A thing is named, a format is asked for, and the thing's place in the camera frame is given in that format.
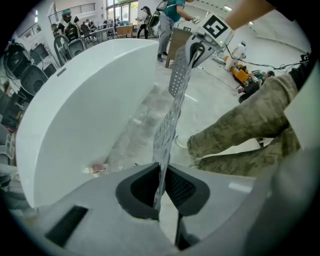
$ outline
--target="balcony railing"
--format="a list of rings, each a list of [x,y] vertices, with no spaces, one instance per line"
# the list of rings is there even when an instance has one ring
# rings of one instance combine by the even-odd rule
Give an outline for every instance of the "balcony railing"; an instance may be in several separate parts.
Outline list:
[[[95,7],[95,3],[87,3],[87,4],[70,7],[69,9],[71,11],[71,14],[74,16],[77,14],[95,11],[96,7]],[[62,19],[62,13],[63,13],[63,10],[55,12],[54,14],[51,14],[48,17],[50,20],[50,23],[53,24],[53,23],[60,22]]]
[[[33,26],[29,27],[26,31],[24,31],[21,35],[19,35],[20,38],[22,37],[33,37],[35,34],[39,33],[41,31],[41,27],[38,23],[34,24]]]

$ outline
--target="black shoe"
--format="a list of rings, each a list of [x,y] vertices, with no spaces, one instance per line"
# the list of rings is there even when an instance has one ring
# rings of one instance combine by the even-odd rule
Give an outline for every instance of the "black shoe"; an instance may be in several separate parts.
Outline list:
[[[158,62],[164,62],[164,61],[162,60],[162,58],[161,58],[161,54],[158,54],[158,56],[157,56],[156,59],[157,59]]]

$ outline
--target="shiny floor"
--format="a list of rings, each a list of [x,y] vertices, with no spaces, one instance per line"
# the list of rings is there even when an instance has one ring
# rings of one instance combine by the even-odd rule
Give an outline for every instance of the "shiny floor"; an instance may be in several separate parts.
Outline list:
[[[173,97],[168,92],[171,69],[157,63],[153,89],[128,122],[107,159],[108,172],[118,172],[133,164],[152,161],[155,132],[168,112]],[[192,70],[178,120],[176,134],[191,136],[216,122],[223,114],[239,104],[231,73],[211,59]],[[233,154],[258,149],[255,139],[227,149],[220,154]],[[171,148],[171,163],[188,166],[192,163],[186,149],[175,143]]]

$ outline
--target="ceiling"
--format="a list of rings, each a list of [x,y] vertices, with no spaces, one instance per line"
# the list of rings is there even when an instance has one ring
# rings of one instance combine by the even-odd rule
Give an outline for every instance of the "ceiling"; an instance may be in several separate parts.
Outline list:
[[[240,0],[195,0],[191,5],[209,12],[215,12],[225,18],[229,12],[224,6],[235,8]],[[290,45],[304,52],[310,52],[310,45],[304,32],[295,21],[290,21],[280,12],[273,10],[265,16],[248,25],[253,34],[286,45]]]

